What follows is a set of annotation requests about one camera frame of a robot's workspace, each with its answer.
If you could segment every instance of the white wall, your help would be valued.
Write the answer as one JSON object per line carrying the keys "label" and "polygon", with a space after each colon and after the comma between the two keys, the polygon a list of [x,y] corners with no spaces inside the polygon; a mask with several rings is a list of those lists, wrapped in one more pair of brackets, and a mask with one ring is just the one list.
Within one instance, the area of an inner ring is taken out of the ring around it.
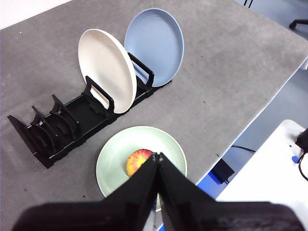
{"label": "white wall", "polygon": [[0,0],[0,29],[71,0]]}

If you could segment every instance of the gray table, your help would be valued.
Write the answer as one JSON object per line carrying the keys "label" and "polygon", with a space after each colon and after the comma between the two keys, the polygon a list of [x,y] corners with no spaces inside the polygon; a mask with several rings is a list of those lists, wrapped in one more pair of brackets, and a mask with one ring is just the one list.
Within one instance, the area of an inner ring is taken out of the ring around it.
{"label": "gray table", "polygon": [[[140,11],[158,7],[179,22],[185,55],[174,81],[46,169],[6,118],[28,124],[34,113],[78,96],[85,83],[78,40],[101,28],[123,43]],[[148,125],[170,133],[197,182],[275,96],[308,56],[308,42],[232,0],[74,0],[1,31],[1,228],[29,206],[98,201],[98,154],[117,132]],[[156,225],[161,214],[156,216]]]}

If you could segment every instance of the red apple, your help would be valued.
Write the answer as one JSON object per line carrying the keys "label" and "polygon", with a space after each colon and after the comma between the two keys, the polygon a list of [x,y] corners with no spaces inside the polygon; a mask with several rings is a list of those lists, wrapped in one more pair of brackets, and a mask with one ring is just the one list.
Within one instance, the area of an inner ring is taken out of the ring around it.
{"label": "red apple", "polygon": [[147,149],[139,149],[129,156],[126,162],[126,171],[131,177],[143,163],[152,155],[152,151]]}

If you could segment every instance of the floor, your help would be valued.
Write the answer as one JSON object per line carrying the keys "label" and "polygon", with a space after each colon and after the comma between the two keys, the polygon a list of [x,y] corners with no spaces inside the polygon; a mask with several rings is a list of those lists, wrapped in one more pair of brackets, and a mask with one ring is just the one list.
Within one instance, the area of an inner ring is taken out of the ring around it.
{"label": "floor", "polygon": [[[236,1],[240,4],[244,3],[244,0]],[[308,19],[307,0],[254,0],[250,9],[286,28],[294,19]],[[308,39],[308,25],[297,25],[294,32]],[[291,119],[308,128],[308,70],[298,70],[294,74],[235,144],[257,150],[285,119]],[[223,159],[235,171],[229,180],[236,175],[251,156],[252,153],[238,148],[230,148],[227,151]],[[211,172],[198,184],[213,198],[216,198],[226,185],[226,183],[220,184]]]}

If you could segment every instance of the chair wheel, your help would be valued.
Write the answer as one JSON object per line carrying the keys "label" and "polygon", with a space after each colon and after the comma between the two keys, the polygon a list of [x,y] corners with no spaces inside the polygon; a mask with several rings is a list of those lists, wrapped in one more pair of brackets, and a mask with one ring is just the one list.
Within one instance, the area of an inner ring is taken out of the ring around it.
{"label": "chair wheel", "polygon": [[294,28],[296,27],[296,23],[295,23],[295,22],[292,22],[292,23],[289,25],[289,27],[290,27],[292,30],[294,30]]}

